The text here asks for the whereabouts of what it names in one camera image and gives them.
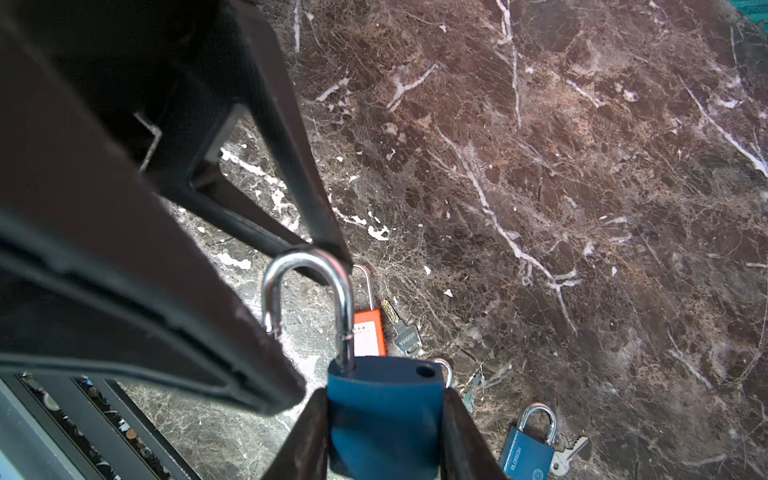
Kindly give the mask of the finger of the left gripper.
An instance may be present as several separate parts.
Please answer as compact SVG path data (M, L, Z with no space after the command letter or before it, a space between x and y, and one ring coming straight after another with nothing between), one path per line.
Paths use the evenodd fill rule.
M145 174L266 256L317 246L350 270L275 31L252 1L195 10L149 113L160 138Z
M302 376L13 31L1 35L1 367L161 384L273 415Z

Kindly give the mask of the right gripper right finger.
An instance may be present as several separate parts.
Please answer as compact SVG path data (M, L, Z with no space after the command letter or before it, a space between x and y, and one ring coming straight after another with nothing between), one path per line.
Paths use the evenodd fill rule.
M506 480L461 398L452 388L443 393L440 478Z

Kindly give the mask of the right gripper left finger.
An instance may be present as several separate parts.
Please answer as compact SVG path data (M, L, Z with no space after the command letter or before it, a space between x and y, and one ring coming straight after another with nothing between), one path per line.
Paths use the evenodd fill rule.
M309 398L262 480L326 480L329 418L327 390Z

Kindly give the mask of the black headed key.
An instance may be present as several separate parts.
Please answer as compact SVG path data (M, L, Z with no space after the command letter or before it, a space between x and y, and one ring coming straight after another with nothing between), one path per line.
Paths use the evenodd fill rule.
M394 329L395 346L405 355L416 355L422 346L418 328L406 324L388 300L381 301L381 308Z

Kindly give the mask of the red safety padlock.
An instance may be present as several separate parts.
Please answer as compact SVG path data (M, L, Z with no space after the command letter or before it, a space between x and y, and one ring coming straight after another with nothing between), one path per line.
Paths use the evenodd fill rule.
M354 314L354 353L356 357L386 356L386 343L382 325L381 310L374 304L374 293L367 267L354 264L354 269L363 273L366 282L369 307Z

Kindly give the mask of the blue padlock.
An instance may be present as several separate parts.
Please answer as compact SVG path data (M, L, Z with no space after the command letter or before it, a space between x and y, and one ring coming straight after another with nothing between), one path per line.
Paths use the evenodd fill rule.
M528 436L524 429L535 413L544 413L549 419L549 429L544 442ZM554 442L557 433L557 418L554 411L543 403L533 403L522 413L518 425L509 431L499 466L510 479L546 480L554 457Z
M434 479L445 390L440 365L354 350L353 288L330 253L304 245L277 256L262 286L262 324L281 334L281 282L291 270L319 273L335 294L335 359L329 364L330 467L351 479Z

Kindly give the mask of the silver key of blue padlock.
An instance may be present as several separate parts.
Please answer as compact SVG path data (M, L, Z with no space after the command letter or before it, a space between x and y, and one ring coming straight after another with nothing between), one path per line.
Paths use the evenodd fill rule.
M572 460L590 443L590 439L586 436L580 436L575 444L571 448L567 448L562 452L556 451L554 453L551 465L550 473L557 477L564 477L570 470L570 464Z

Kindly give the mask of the black mounting rail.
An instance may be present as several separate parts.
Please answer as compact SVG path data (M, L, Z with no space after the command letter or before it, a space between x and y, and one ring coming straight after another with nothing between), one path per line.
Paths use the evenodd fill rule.
M3 373L1 448L13 476L197 479L191 464L114 380Z

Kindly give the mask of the black padlock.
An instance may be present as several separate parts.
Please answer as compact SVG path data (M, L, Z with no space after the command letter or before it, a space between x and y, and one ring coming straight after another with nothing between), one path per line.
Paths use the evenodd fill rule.
M435 363L440 366L442 375L445 381L445 387L451 388L454 378L454 371L453 367L451 366L450 362L444 358L435 357L431 359L432 363Z

